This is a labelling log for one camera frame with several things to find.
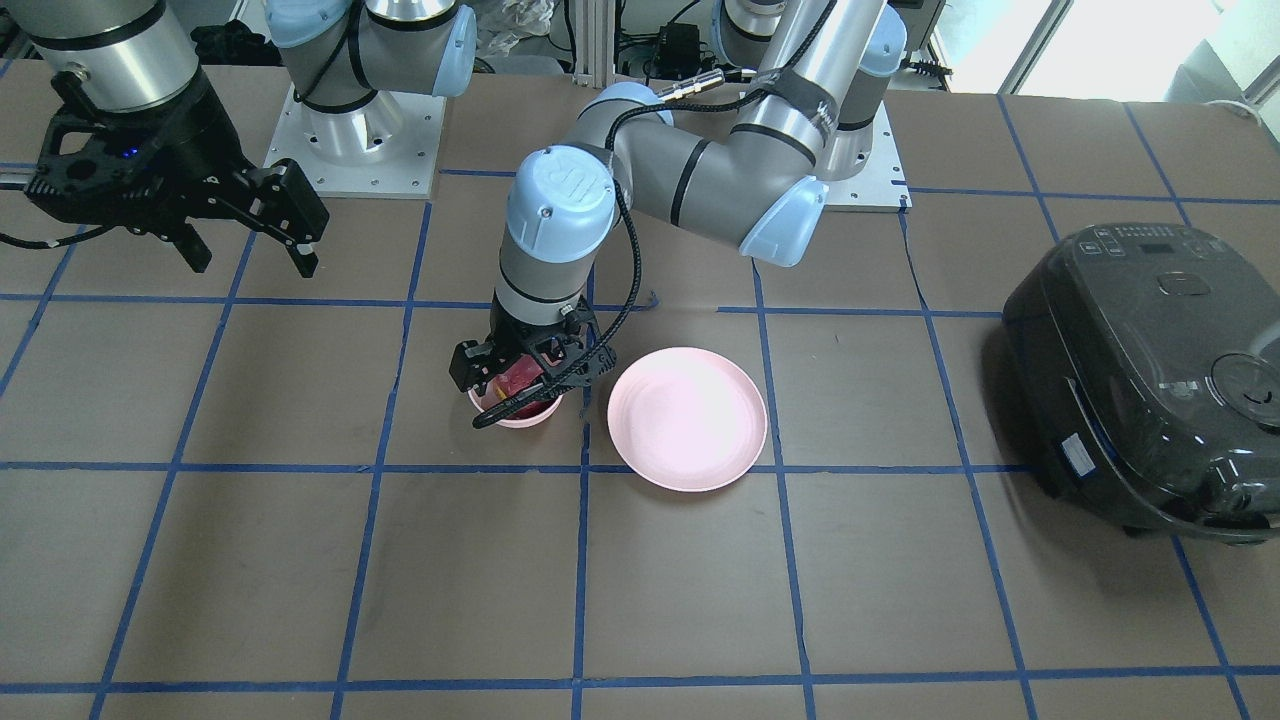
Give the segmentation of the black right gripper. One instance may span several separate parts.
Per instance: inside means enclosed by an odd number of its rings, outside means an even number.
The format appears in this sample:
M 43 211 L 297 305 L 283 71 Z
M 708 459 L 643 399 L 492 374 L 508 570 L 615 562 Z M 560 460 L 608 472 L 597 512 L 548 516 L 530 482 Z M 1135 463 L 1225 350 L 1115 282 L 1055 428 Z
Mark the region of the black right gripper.
M 256 167 L 244 156 L 204 70 L 136 111 L 96 106 L 83 70 L 59 70 L 51 86 L 61 106 L 23 188 L 37 208 L 65 223 L 165 234 L 195 273 L 207 270 L 212 251 L 187 220 L 232 219 L 237 210 L 284 247 L 301 277 L 314 277 L 330 213 L 296 160 Z

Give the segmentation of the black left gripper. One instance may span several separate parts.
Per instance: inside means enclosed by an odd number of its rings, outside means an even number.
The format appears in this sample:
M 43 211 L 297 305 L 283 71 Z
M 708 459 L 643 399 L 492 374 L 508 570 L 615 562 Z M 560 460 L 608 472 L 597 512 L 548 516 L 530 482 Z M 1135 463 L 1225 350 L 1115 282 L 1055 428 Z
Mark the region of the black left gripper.
M 566 314 L 557 311 L 549 325 L 521 322 L 495 300 L 489 322 L 483 342 L 467 340 L 453 350 L 449 375 L 462 392 L 480 391 L 525 357 L 559 387 L 570 388 L 586 387 L 616 366 L 616 352 L 608 343 L 588 343 L 588 333 L 598 331 L 599 323 L 585 300 Z

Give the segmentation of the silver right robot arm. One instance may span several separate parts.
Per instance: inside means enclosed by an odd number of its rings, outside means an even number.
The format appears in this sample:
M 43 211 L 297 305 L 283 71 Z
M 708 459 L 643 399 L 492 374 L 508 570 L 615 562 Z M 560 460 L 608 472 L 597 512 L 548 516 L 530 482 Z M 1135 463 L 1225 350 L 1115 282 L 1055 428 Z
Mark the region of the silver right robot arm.
M 212 255 L 196 219 L 273 237 L 310 278 L 330 218 L 294 159 L 259 167 L 244 155 L 206 61 L 288 69 L 315 154 L 348 164 L 398 143 L 393 94 L 460 96 L 477 45 L 461 1 L 269 1 L 265 35 L 242 20 L 186 29 L 165 1 L 4 6 L 61 101 L 22 192 L 79 232 L 3 242 L 54 250 L 124 229 L 174 247 L 197 273 Z

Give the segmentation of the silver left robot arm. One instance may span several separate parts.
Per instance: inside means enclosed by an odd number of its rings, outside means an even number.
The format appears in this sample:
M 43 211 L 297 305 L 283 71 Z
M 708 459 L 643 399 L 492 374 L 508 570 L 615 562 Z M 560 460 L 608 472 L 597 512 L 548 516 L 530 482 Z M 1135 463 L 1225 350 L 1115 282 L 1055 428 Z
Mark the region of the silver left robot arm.
M 887 1 L 718 1 L 719 53 L 753 78 L 730 102 L 636 82 L 596 95 L 559 143 L 525 158 L 485 340 L 451 359 L 480 389 L 543 356 L 534 398 L 590 384 L 614 363 L 584 288 L 598 249 L 645 214 L 776 266 L 797 264 L 827 204 L 829 163 L 870 123 L 908 32 Z

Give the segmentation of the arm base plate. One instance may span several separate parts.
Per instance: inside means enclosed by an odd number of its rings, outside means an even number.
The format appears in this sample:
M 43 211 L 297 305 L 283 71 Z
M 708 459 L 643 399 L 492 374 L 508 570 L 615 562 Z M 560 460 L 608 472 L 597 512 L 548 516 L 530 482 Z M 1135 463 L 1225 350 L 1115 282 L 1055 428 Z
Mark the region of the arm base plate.
M 266 165 L 294 160 L 324 199 L 429 200 L 447 100 L 387 92 L 347 113 L 321 113 L 285 97 Z
M 870 123 L 835 132 L 815 173 L 828 190 L 827 211 L 900 213 L 913 206 L 883 102 Z

